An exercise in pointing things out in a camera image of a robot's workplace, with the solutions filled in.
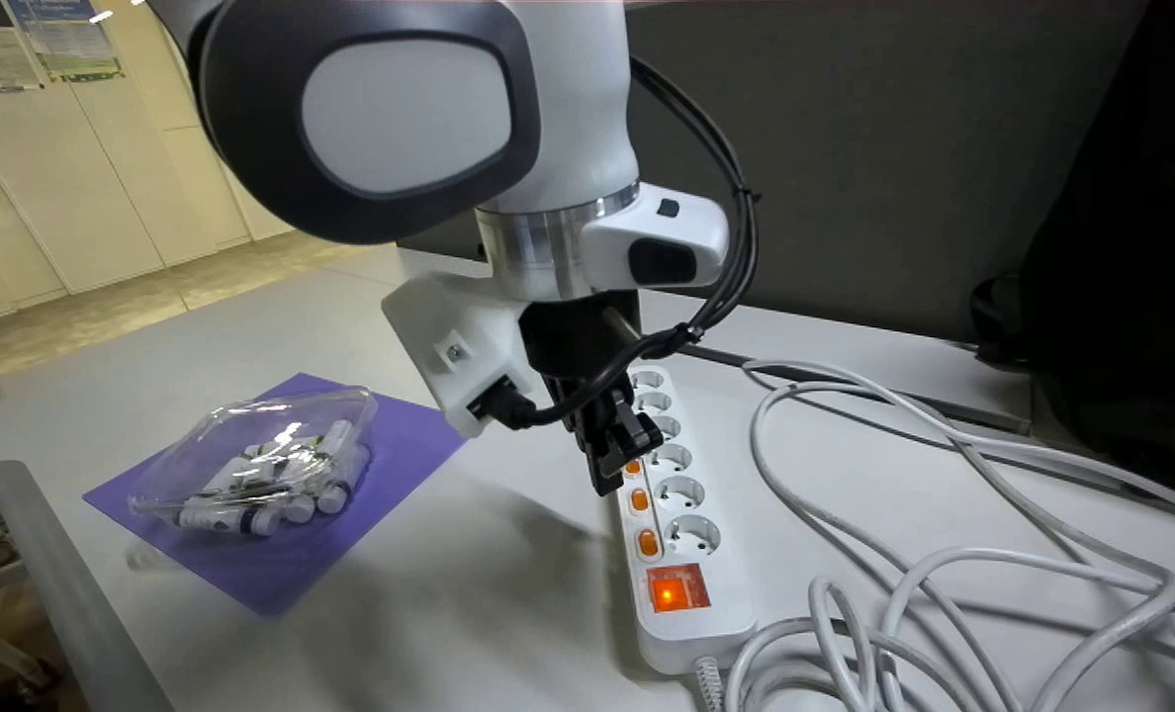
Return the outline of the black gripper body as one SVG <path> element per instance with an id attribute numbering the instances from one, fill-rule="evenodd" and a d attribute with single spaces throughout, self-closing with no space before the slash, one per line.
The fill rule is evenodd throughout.
<path id="1" fill-rule="evenodd" d="M 638 298 L 602 292 L 580 302 L 529 303 L 518 316 L 528 362 L 555 403 L 587 403 L 617 385 L 620 354 L 640 341 Z"/>

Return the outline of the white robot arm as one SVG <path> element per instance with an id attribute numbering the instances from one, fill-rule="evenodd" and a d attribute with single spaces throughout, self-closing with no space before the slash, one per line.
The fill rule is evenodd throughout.
<path id="1" fill-rule="evenodd" d="M 695 345 L 751 277 L 754 192 L 712 118 L 629 52 L 627 0 L 144 0 L 226 168 L 343 240 L 478 226 L 478 277 L 384 298 L 454 429 L 558 423 L 602 495 L 660 447 L 629 368 Z M 654 187 L 629 96 L 654 91 L 735 187 Z"/>

